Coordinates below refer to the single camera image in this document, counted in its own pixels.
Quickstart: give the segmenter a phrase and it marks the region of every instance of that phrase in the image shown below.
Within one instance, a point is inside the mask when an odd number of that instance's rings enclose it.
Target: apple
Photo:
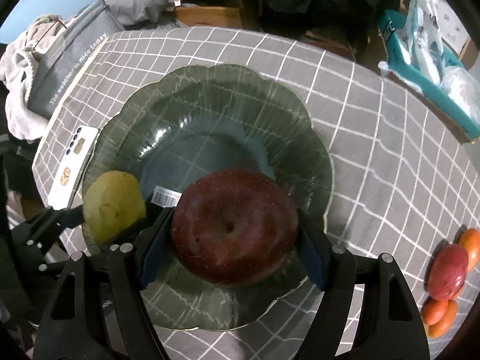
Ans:
[[[223,286],[270,276],[295,245],[298,217],[290,197],[259,172],[227,169],[182,193],[170,239],[193,274]]]
[[[430,268],[427,292],[436,300],[449,300],[461,291],[467,276],[469,255],[462,245],[445,246]]]

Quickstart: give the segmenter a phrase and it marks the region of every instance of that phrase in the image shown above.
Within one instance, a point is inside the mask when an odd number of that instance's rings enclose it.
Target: phone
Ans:
[[[71,205],[97,135],[97,128],[79,126],[71,137],[47,198],[53,209],[61,210]]]

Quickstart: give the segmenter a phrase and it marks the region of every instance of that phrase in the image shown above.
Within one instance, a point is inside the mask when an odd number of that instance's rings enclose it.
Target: white towel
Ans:
[[[10,91],[5,102],[8,129],[18,139],[41,138],[47,127],[48,120],[28,110],[26,105],[38,61],[65,30],[59,20],[62,18],[57,15],[38,17],[7,46],[0,59],[0,80]]]

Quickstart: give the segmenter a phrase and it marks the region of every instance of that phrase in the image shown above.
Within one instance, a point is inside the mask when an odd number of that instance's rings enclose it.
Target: white plastic bag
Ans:
[[[480,125],[480,83],[470,73],[462,67],[446,67],[440,88]]]
[[[406,17],[408,48],[411,61],[420,72],[435,84],[440,84],[445,59],[437,22],[439,0],[410,0]]]

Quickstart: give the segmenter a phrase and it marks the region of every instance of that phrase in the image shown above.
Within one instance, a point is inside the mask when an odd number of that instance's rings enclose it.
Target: table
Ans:
[[[327,51],[267,34],[228,28],[117,33],[102,46],[60,105],[33,165],[46,203],[52,175],[73,131],[102,128],[139,87],[191,64],[246,65],[294,91],[334,161],[334,197],[327,235],[353,253],[393,254],[419,307],[427,264],[462,224],[479,227],[480,180],[464,149],[414,95]],[[77,193],[74,204],[81,197]],[[77,228],[62,234],[67,250],[85,250]],[[450,341],[474,303],[475,268],[457,298],[452,328],[430,340],[434,358]],[[351,347],[362,286],[357,286],[338,353]],[[321,300],[305,282],[258,321],[232,332],[157,332],[172,359],[287,360],[299,347]]]

